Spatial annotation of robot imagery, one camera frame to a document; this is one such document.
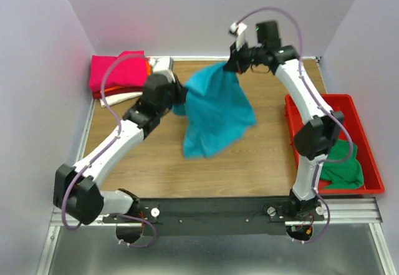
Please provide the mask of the teal t shirt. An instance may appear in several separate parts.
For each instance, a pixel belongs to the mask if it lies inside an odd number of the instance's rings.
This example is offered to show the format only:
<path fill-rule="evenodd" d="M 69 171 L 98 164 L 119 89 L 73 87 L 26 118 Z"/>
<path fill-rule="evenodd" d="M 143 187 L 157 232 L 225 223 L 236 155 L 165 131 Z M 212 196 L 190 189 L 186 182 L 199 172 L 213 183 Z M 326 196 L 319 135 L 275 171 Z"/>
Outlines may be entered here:
<path fill-rule="evenodd" d="M 256 124 L 252 105 L 235 72 L 218 62 L 195 72 L 184 84 L 185 103 L 173 113 L 186 117 L 183 156 L 185 159 L 211 158 L 242 139 Z"/>

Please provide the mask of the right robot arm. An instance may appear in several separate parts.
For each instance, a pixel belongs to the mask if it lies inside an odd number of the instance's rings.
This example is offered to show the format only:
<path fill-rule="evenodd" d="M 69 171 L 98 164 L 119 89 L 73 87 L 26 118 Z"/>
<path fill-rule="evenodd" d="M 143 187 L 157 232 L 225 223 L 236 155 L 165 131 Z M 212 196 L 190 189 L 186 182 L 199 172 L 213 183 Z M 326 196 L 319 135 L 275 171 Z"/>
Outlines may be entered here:
<path fill-rule="evenodd" d="M 294 147 L 299 154 L 299 165 L 283 212 L 294 220 L 313 213 L 319 206 L 318 185 L 323 164 L 336 144 L 344 115 L 333 111 L 309 79 L 300 55 L 293 46 L 283 46 L 276 21 L 256 25 L 258 46 L 250 47 L 246 40 L 247 26 L 235 22 L 229 33 L 235 41 L 230 47 L 226 71 L 244 73 L 252 66 L 269 68 L 294 101 L 303 126 L 294 137 Z"/>

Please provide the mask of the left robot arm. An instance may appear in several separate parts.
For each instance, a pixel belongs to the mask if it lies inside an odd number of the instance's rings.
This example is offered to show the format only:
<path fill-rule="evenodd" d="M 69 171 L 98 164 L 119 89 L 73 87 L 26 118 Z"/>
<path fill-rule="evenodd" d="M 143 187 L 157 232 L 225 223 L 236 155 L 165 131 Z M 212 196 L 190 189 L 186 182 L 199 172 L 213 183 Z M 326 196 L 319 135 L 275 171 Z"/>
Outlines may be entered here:
<path fill-rule="evenodd" d="M 130 107 L 117 127 L 89 155 L 55 173 L 53 204 L 61 218 L 75 218 L 88 225 L 100 215 L 117 214 L 131 222 L 138 215 L 137 197 L 127 190 L 102 191 L 100 187 L 117 163 L 144 141 L 174 105 L 185 102 L 187 89 L 170 70 L 153 73 L 145 82 L 142 96 Z"/>

